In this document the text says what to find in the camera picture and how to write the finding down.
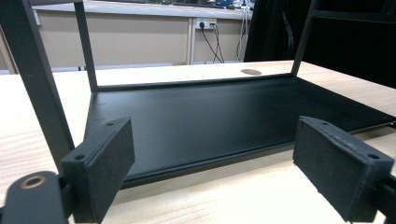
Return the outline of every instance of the wooden table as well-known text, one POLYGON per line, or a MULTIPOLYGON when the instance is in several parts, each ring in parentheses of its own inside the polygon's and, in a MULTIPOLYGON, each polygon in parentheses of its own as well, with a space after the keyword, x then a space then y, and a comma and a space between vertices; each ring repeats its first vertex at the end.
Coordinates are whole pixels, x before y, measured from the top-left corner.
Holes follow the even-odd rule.
MULTIPOLYGON (((291 62, 233 63, 97 71, 99 84, 148 83, 289 72, 291 62)), ((83 138, 90 91, 85 72, 54 75, 75 141, 83 138)), ((396 116, 396 90, 303 63, 299 77, 396 116)), ((35 112, 16 75, 0 76, 0 203, 16 179, 56 172, 35 112)), ((357 134, 396 158, 396 131, 357 134)), ((105 223, 344 223, 292 163, 292 151, 119 192, 105 223)), ((384 217, 377 215, 375 223, 384 217)))

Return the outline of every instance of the black shelf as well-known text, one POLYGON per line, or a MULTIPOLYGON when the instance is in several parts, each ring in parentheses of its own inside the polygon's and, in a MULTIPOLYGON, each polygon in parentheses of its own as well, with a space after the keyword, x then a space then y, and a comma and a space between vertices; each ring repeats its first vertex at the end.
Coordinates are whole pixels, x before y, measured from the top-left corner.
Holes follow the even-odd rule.
POLYGON ((132 118, 136 160, 125 184, 133 187, 274 153, 294 142, 301 115, 349 132, 395 121, 290 75, 98 92, 86 136, 132 118))

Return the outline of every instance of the electrical outlet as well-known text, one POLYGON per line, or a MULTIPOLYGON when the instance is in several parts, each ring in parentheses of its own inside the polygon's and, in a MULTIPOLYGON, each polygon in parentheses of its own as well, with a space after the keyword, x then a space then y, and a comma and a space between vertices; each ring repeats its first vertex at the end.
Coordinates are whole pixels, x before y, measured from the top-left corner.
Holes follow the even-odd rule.
POLYGON ((201 26, 199 24, 203 22, 205 25, 204 29, 213 30, 214 27, 211 24, 216 24, 217 21, 218 21, 217 19, 197 18, 197 22, 195 23, 195 29, 201 30, 201 26))

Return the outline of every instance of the metal leg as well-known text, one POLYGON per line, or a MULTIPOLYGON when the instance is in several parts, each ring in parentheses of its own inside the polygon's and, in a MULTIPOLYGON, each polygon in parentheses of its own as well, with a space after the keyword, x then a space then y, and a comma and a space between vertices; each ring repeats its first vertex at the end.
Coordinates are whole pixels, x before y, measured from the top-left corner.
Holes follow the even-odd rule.
POLYGON ((311 29, 312 29, 312 24, 313 24, 312 14, 314 10, 318 8, 319 2, 320 2, 319 0, 313 0, 311 6, 309 7, 308 14, 306 15, 305 26, 303 29, 303 33, 301 34, 300 44, 298 45, 297 53, 294 58, 294 64, 293 67, 291 68, 291 73, 294 76, 297 76, 298 70, 300 69, 301 60, 303 59, 305 47, 306 44, 308 43, 309 34, 311 33, 311 29))
POLYGON ((75 3, 75 11, 78 23, 79 37, 81 38, 82 50, 84 52, 85 65, 87 67, 88 79, 90 81, 91 92, 98 92, 95 66, 91 49, 90 35, 88 33, 87 18, 85 17, 84 4, 75 3))
POLYGON ((74 143, 29 2, 0 1, 0 24, 52 157, 61 172, 61 158, 74 148, 74 143))

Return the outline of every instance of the cable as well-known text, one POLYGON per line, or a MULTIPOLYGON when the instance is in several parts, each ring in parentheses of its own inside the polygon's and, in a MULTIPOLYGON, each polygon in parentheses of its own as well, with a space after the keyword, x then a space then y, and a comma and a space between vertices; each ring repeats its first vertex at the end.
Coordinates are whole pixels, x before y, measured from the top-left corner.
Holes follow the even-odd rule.
POLYGON ((218 50, 219 50, 219 34, 216 32, 216 28, 215 28, 214 24, 212 24, 212 25, 213 25, 213 29, 214 29, 214 31, 215 31, 216 39, 217 39, 217 41, 218 41, 218 44, 216 45, 216 54, 215 54, 215 58, 213 59, 213 62, 212 62, 212 63, 215 63, 216 56, 218 55, 218 50))
POLYGON ((218 57, 218 54, 215 53, 215 51, 212 49, 212 46, 210 45, 209 41, 208 41, 207 38, 206 38, 206 35, 205 35, 205 32, 204 32, 204 27, 205 27, 205 25, 203 26, 203 25, 200 24, 200 26, 201 26, 201 31, 202 31, 202 34, 204 35, 204 38, 205 38, 205 40, 206 40, 207 45, 209 45, 209 47, 210 47, 210 49, 212 50, 212 52, 213 52, 213 54, 215 55, 215 57, 216 57, 221 63, 223 63, 223 61, 218 57))
POLYGON ((220 42, 219 42, 219 28, 218 28, 218 26, 216 24, 213 24, 213 28, 215 28, 215 35, 216 35, 216 39, 218 40, 218 44, 216 45, 216 55, 218 54, 218 48, 219 48, 220 57, 222 59, 222 62, 224 63, 224 58, 223 58, 222 53, 221 53, 221 47, 220 47, 220 42))
POLYGON ((285 22, 285 28, 289 35, 289 46, 288 46, 288 53, 286 53, 286 59, 290 59, 294 51, 294 38, 293 38, 293 31, 291 30, 290 24, 288 22, 288 19, 286 18, 285 13, 283 13, 283 22, 285 22))
MULTIPOLYGON (((284 4, 284 10, 283 10, 283 14, 288 15, 288 6, 289 6, 289 1, 286 0, 286 3, 284 4)), ((287 50, 286 48, 286 42, 289 40, 288 37, 288 31, 286 28, 286 24, 285 24, 285 32, 283 32, 283 50, 282 50, 282 59, 285 59, 285 50, 287 50)))
POLYGON ((241 35, 239 37, 238 46, 236 47, 236 59, 238 62, 241 62, 239 56, 241 54, 242 48, 242 38, 247 34, 247 42, 248 42, 248 8, 245 7, 242 14, 242 24, 241 24, 241 35))

